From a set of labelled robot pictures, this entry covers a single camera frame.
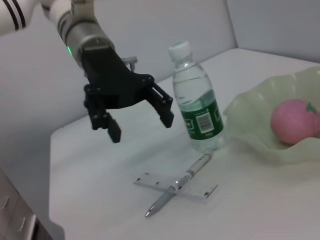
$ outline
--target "green bottle label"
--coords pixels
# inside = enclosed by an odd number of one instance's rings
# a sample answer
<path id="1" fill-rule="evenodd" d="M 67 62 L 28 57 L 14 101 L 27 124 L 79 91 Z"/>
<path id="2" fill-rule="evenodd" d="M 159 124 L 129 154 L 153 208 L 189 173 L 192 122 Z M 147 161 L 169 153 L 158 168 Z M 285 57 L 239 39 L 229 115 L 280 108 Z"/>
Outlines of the green bottle label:
<path id="1" fill-rule="evenodd" d="M 192 139 L 210 139 L 224 129 L 216 100 L 197 111 L 182 111 L 181 113 Z"/>

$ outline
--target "plastic bottle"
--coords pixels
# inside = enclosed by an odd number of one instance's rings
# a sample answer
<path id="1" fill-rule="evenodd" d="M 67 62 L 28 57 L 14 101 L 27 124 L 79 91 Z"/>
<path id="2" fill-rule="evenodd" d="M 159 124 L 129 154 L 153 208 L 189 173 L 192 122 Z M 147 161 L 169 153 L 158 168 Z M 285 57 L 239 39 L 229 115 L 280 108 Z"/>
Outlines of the plastic bottle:
<path id="1" fill-rule="evenodd" d="M 225 144 L 224 125 L 211 81 L 192 58 L 188 41 L 169 48 L 174 63 L 173 89 L 192 146 L 214 152 Z"/>

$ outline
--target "pink fruit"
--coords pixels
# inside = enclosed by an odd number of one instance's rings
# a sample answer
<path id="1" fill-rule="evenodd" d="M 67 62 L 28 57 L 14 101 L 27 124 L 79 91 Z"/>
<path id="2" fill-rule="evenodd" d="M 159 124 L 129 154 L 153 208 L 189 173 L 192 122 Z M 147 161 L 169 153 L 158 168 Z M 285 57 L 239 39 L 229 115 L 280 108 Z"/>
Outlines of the pink fruit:
<path id="1" fill-rule="evenodd" d="M 271 116 L 271 129 L 285 144 L 295 145 L 320 134 L 320 115 L 310 103 L 293 99 L 278 106 Z"/>

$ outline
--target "green indicator light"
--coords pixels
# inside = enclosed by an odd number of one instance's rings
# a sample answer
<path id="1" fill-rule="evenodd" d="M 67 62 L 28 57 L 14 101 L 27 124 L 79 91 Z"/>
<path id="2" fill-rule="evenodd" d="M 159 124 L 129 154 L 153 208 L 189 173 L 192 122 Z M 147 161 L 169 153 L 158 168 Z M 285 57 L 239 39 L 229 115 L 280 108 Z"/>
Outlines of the green indicator light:
<path id="1" fill-rule="evenodd" d="M 66 47 L 68 48 L 69 53 L 70 53 L 70 54 L 71 54 L 71 56 L 72 56 L 72 51 L 71 51 L 70 47 L 69 47 L 69 46 L 66 46 Z"/>

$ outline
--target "pen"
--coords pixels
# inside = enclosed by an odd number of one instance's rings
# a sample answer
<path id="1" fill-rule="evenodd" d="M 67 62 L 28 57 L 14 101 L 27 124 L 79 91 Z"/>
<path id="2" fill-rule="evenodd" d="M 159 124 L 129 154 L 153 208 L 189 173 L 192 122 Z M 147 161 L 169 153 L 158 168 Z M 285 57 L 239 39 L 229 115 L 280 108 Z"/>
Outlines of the pen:
<path id="1" fill-rule="evenodd" d="M 158 212 L 177 192 L 181 189 L 190 179 L 192 179 L 197 172 L 199 172 L 210 160 L 211 154 L 206 153 L 200 157 L 181 177 L 178 181 L 175 181 L 167 190 L 151 205 L 149 210 L 144 215 L 146 218 L 152 216 Z"/>

